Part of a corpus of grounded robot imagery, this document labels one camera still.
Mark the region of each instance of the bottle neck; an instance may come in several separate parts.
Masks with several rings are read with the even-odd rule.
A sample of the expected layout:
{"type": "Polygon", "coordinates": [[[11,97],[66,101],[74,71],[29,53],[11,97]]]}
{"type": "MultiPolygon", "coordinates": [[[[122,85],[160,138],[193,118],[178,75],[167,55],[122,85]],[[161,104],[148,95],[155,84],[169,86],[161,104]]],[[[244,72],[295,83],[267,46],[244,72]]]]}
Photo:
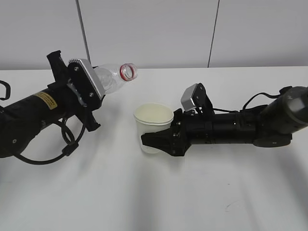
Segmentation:
{"type": "Polygon", "coordinates": [[[137,67],[134,64],[123,64],[120,66],[120,76],[124,81],[132,81],[137,75],[137,67]]]}

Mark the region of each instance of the white wall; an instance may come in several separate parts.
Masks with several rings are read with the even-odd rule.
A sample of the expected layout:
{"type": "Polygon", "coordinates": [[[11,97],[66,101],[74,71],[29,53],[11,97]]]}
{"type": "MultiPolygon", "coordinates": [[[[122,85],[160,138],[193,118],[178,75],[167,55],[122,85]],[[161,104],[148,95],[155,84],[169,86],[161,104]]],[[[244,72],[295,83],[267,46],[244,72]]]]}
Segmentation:
{"type": "Polygon", "coordinates": [[[86,57],[74,0],[1,0],[0,69],[50,69],[46,55],[86,57]]]}
{"type": "Polygon", "coordinates": [[[93,65],[206,67],[217,0],[79,0],[93,65]]]}
{"type": "MultiPolygon", "coordinates": [[[[79,0],[93,65],[206,67],[218,0],[79,0]]],[[[220,0],[210,67],[308,65],[307,0],[220,0]]],[[[86,57],[75,0],[2,0],[0,69],[86,57]]]]}
{"type": "Polygon", "coordinates": [[[308,65],[307,0],[220,0],[210,67],[308,65]]]}

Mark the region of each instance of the paper cup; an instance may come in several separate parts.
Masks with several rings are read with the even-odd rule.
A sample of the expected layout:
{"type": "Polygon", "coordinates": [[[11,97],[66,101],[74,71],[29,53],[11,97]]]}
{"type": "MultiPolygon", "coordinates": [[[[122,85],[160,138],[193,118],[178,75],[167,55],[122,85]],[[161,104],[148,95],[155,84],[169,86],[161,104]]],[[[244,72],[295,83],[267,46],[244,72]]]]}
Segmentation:
{"type": "Polygon", "coordinates": [[[159,149],[143,145],[141,135],[170,128],[173,111],[159,103],[146,103],[135,110],[134,116],[141,149],[150,154],[161,152],[159,149]]]}

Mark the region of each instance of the plastic bottle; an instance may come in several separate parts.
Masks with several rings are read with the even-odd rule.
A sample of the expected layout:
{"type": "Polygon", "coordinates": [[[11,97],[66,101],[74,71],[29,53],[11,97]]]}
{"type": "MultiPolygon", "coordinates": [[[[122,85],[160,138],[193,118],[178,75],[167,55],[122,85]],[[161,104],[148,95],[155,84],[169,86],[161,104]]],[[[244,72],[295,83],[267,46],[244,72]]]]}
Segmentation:
{"type": "Polygon", "coordinates": [[[125,83],[134,80],[138,73],[134,64],[104,64],[94,68],[106,94],[120,89],[125,83]]]}

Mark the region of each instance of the white tabletop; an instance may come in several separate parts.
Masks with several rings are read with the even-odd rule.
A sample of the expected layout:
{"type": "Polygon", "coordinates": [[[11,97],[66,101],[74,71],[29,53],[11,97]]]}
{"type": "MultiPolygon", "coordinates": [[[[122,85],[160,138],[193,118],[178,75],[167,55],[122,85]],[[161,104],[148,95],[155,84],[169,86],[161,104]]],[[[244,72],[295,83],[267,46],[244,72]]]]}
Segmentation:
{"type": "MultiPolygon", "coordinates": [[[[94,113],[101,128],[49,166],[0,159],[2,231],[303,231],[308,229],[308,129],[282,148],[194,145],[185,157],[144,154],[133,111],[148,102],[173,110],[202,82],[214,107],[240,109],[261,91],[307,86],[308,67],[143,69],[94,113]]],[[[11,104],[53,82],[50,70],[0,71],[11,104]]],[[[260,96],[251,106],[270,103],[260,96]]],[[[80,123],[71,128],[79,133],[80,123]]],[[[37,160],[65,146],[59,128],[23,152],[37,160]]]]}

